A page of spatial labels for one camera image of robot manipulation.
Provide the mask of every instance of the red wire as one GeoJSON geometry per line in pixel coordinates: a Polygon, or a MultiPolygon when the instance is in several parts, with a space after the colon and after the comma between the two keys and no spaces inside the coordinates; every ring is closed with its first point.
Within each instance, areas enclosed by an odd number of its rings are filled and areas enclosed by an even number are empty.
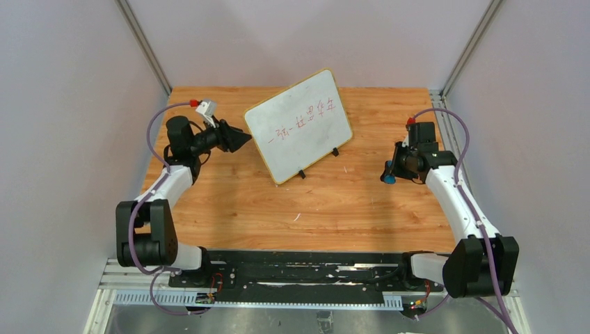
{"type": "Polygon", "coordinates": [[[426,298],[428,298],[428,296],[430,295],[430,283],[429,281],[425,280],[424,281],[426,284],[426,296],[424,296],[424,298],[418,299],[416,301],[416,303],[419,301],[420,303],[426,303],[426,298]]]}
{"type": "Polygon", "coordinates": [[[219,283],[219,286],[217,287],[217,293],[219,293],[219,292],[221,292],[221,289],[223,288],[223,275],[221,275],[220,273],[215,273],[214,275],[219,276],[219,278],[221,279],[221,282],[219,283]]]}

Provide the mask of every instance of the whiteboard frame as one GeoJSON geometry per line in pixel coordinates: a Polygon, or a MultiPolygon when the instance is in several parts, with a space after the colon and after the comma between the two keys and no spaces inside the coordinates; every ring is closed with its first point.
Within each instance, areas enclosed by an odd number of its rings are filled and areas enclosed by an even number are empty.
{"type": "MultiPolygon", "coordinates": [[[[248,126],[248,122],[246,122],[246,114],[247,114],[247,113],[248,113],[250,110],[252,110],[252,109],[256,108],[257,106],[259,106],[259,105],[261,105],[261,104],[263,104],[263,103],[265,103],[265,102],[267,102],[267,101],[269,101],[269,100],[272,100],[272,99],[273,99],[274,97],[276,97],[277,95],[283,94],[284,92],[288,91],[289,89],[291,89],[291,88],[293,88],[293,87],[295,87],[295,86],[297,86],[297,85],[301,84],[301,83],[302,83],[302,82],[304,82],[305,80],[308,80],[309,78],[312,78],[312,77],[314,77],[314,76],[316,76],[316,75],[318,75],[318,74],[320,74],[320,73],[322,73],[323,71],[326,71],[326,70],[327,70],[327,71],[329,71],[329,72],[330,72],[330,74],[332,75],[332,79],[334,80],[334,84],[336,85],[336,92],[338,93],[338,99],[340,100],[340,104],[342,105],[342,109],[344,110],[344,117],[346,118],[346,123],[348,123],[348,125],[349,125],[349,128],[350,128],[350,130],[351,130],[351,136],[350,136],[350,138],[348,138],[348,139],[347,139],[345,142],[343,142],[342,144],[340,144],[340,146],[337,146],[337,147],[335,147],[335,148],[339,149],[339,148],[341,148],[341,147],[342,147],[344,144],[348,143],[348,142],[349,142],[349,141],[350,141],[350,140],[351,140],[351,139],[354,137],[354,133],[353,133],[353,131],[352,131],[352,126],[351,126],[351,123],[350,123],[350,120],[349,120],[348,113],[346,112],[346,107],[345,107],[345,105],[344,105],[344,102],[342,101],[342,96],[340,96],[340,88],[338,87],[338,82],[336,82],[336,77],[334,77],[334,72],[332,72],[332,70],[331,70],[329,67],[324,67],[324,68],[320,69],[319,71],[315,72],[314,74],[311,74],[310,76],[308,76],[308,77],[306,77],[306,78],[304,78],[304,79],[302,79],[302,80],[300,80],[300,81],[298,81],[298,82],[296,82],[296,83],[294,83],[294,84],[290,85],[289,87],[287,87],[287,88],[285,88],[285,89],[283,89],[283,90],[281,90],[281,91],[277,92],[275,95],[273,95],[273,96],[271,96],[271,97],[269,97],[269,98],[267,98],[267,99],[265,99],[265,100],[262,100],[261,102],[258,102],[257,104],[255,104],[255,105],[251,106],[250,108],[246,109],[246,110],[244,111],[244,122],[246,123],[246,126],[247,126],[247,128],[248,128],[248,131],[249,131],[249,132],[252,134],[252,129],[251,129],[249,126],[248,126]]],[[[261,156],[261,158],[262,158],[262,161],[264,162],[264,165],[266,166],[266,169],[268,170],[268,172],[269,172],[269,174],[271,175],[271,178],[273,179],[273,182],[275,182],[275,184],[283,184],[283,183],[285,183],[285,182],[289,181],[290,179],[292,179],[294,176],[297,176],[297,175],[299,174],[298,172],[295,172],[293,175],[289,176],[289,177],[288,177],[287,179],[285,179],[284,181],[282,181],[282,182],[278,182],[277,180],[275,180],[275,177],[273,176],[273,173],[271,172],[271,169],[269,168],[269,165],[268,165],[268,163],[266,162],[266,159],[264,158],[264,155],[262,154],[262,151],[260,150],[260,146],[258,146],[258,143],[256,142],[256,140],[254,140],[254,144],[256,145],[256,150],[258,150],[258,152],[260,153],[260,156],[261,156]]],[[[305,170],[305,169],[307,169],[307,168],[311,167],[311,165],[313,165],[313,164],[317,163],[318,161],[322,160],[322,159],[323,159],[323,158],[325,158],[326,156],[328,156],[328,155],[332,154],[332,152],[333,152],[333,151],[329,151],[329,152],[327,152],[326,154],[322,155],[320,158],[318,158],[317,160],[313,161],[311,164],[309,164],[309,165],[307,165],[307,166],[303,167],[303,168],[302,168],[302,169],[300,169],[300,170],[305,170]]]]}

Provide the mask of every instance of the red handwriting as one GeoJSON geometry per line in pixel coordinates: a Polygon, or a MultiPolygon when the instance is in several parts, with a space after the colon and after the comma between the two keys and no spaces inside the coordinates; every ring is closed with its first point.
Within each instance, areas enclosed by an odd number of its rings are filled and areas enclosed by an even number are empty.
{"type": "Polygon", "coordinates": [[[319,102],[317,102],[317,110],[319,110],[318,114],[323,117],[324,116],[324,103],[319,100],[319,102]]]}
{"type": "Polygon", "coordinates": [[[297,127],[304,127],[305,126],[305,122],[303,122],[303,116],[301,116],[301,119],[295,117],[297,119],[297,127]]]}
{"type": "Polygon", "coordinates": [[[332,105],[332,102],[333,102],[332,99],[331,98],[328,98],[328,110],[329,111],[332,110],[332,109],[334,109],[334,106],[332,105]]]}
{"type": "MultiPolygon", "coordinates": [[[[334,106],[334,101],[328,97],[328,101],[327,101],[327,111],[333,110],[335,109],[334,106]]],[[[280,129],[275,130],[276,133],[276,137],[271,138],[271,140],[269,141],[272,142],[274,141],[276,138],[280,138],[282,141],[285,140],[286,137],[289,136],[289,131],[292,131],[293,129],[300,129],[302,127],[304,127],[306,124],[308,124],[309,122],[313,122],[314,121],[314,117],[315,117],[315,111],[317,111],[317,114],[323,118],[324,117],[324,102],[322,100],[319,100],[317,102],[316,106],[309,106],[307,111],[305,112],[305,114],[299,116],[299,117],[295,117],[296,119],[296,124],[297,124],[297,128],[295,128],[295,126],[290,127],[289,129],[285,128],[285,127],[281,127],[280,129]]]]}
{"type": "Polygon", "coordinates": [[[310,106],[310,108],[308,109],[308,115],[310,117],[310,121],[312,121],[313,120],[313,116],[314,116],[314,114],[313,114],[313,106],[310,106]]]}

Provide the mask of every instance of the white bracket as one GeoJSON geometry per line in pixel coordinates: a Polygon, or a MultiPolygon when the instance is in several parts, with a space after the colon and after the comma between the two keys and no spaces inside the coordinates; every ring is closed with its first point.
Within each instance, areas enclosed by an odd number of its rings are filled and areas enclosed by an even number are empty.
{"type": "Polygon", "coordinates": [[[215,121],[213,121],[213,115],[215,114],[215,109],[217,108],[217,103],[213,102],[209,99],[204,99],[199,103],[197,109],[195,111],[199,114],[202,119],[211,127],[217,127],[215,121]]]}

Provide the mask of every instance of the wooden tabletop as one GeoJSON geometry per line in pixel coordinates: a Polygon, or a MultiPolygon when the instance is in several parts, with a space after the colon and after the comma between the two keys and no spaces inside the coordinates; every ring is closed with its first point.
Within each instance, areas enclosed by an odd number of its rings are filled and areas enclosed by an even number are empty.
{"type": "MultiPolygon", "coordinates": [[[[247,130],[244,111],[283,88],[176,87],[169,103],[209,98],[216,117],[247,130]]],[[[235,153],[215,149],[196,183],[173,208],[178,239],[207,248],[298,251],[438,251],[454,247],[452,232],[426,186],[379,181],[394,143],[414,113],[431,107],[426,89],[341,88],[353,138],[340,149],[276,186],[253,141],[235,153]]],[[[171,109],[201,123],[193,108],[171,109]]],[[[434,121],[427,114],[421,121],[434,121]]],[[[162,124],[156,151],[168,144],[162,124]]],[[[144,189],[160,175],[152,159],[144,189]]]]}

